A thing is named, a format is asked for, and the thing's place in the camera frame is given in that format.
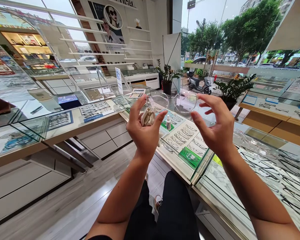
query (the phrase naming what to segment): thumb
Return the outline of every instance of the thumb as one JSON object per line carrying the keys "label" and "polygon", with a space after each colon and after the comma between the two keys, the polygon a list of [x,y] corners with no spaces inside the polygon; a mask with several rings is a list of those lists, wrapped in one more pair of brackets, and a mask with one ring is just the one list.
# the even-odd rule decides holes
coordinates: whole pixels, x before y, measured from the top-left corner
{"label": "thumb", "polygon": [[157,115],[157,117],[156,117],[156,119],[154,120],[154,123],[153,123],[154,128],[156,128],[156,129],[159,130],[160,125],[161,125],[161,123],[162,123],[162,121],[163,121],[163,119],[164,119],[164,116],[165,116],[167,113],[168,113],[168,111],[165,110],[165,111],[163,111],[163,112],[161,112],[161,113],[159,113],[159,114]]}
{"label": "thumb", "polygon": [[211,135],[210,129],[207,127],[206,123],[204,122],[203,118],[200,116],[199,113],[196,111],[191,112],[191,117],[195,125],[199,128],[199,131],[202,137],[209,137]]}

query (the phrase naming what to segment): black pants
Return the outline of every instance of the black pants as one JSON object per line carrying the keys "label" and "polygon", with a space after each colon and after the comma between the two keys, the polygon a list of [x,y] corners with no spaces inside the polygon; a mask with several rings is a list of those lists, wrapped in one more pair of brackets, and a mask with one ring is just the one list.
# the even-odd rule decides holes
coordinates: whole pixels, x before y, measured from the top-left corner
{"label": "black pants", "polygon": [[152,207],[149,205],[149,188],[144,181],[124,240],[200,239],[189,193],[182,181],[171,171],[165,178],[162,198],[163,202],[156,223]]}

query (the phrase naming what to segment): wood floor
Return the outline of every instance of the wood floor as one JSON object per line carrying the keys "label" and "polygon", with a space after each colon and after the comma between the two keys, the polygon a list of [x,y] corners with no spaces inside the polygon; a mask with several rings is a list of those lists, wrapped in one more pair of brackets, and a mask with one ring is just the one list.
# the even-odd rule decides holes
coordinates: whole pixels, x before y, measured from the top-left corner
{"label": "wood floor", "polygon": [[[104,161],[96,161],[85,174],[79,173],[74,180],[1,225],[0,239],[81,239],[135,151],[136,146],[131,143]],[[170,166],[154,155],[148,168],[152,206],[153,198],[162,196],[164,178],[169,171]]]}

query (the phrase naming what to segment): shoe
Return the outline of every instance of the shoe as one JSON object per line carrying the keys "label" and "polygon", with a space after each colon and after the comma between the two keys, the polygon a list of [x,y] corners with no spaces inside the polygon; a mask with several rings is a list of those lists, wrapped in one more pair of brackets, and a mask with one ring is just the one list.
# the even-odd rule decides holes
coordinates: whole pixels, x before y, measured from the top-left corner
{"label": "shoe", "polygon": [[157,214],[159,215],[159,208],[162,205],[162,198],[160,195],[155,196],[153,199],[153,205],[154,205],[154,210],[156,210]]}

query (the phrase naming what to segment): motorcycle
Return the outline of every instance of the motorcycle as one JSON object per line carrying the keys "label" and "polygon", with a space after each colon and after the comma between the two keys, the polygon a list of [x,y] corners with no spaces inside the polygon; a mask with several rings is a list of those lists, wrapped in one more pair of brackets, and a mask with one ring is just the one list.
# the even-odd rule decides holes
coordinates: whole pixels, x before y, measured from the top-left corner
{"label": "motorcycle", "polygon": [[211,85],[211,80],[209,79],[209,77],[205,77],[204,78],[204,86],[199,86],[199,83],[202,81],[199,78],[195,78],[193,76],[194,72],[187,72],[188,75],[188,80],[189,80],[189,90],[195,89],[199,92],[203,92],[204,94],[208,94],[211,95],[211,89],[212,89],[212,85]]}

